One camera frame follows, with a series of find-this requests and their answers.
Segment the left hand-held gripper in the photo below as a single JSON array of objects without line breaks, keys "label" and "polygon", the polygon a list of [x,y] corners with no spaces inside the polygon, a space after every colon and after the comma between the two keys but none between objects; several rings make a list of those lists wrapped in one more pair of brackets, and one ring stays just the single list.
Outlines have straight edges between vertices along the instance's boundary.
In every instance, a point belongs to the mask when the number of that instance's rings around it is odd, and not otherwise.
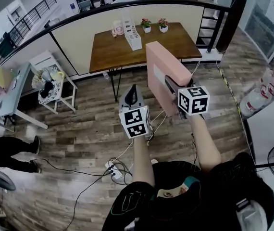
[{"label": "left hand-held gripper", "polygon": [[141,90],[136,84],[129,87],[121,96],[119,117],[128,138],[151,137],[149,107],[145,104]]}]

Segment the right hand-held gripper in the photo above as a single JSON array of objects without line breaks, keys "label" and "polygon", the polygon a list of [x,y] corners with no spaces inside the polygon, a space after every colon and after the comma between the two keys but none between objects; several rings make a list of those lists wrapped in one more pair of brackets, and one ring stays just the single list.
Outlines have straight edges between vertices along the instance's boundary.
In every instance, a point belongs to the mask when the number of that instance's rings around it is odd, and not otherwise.
[{"label": "right hand-held gripper", "polygon": [[188,116],[207,113],[210,94],[205,86],[196,86],[193,79],[186,86],[178,85],[168,75],[164,79],[169,91],[175,96],[174,103],[182,120],[188,119]]}]

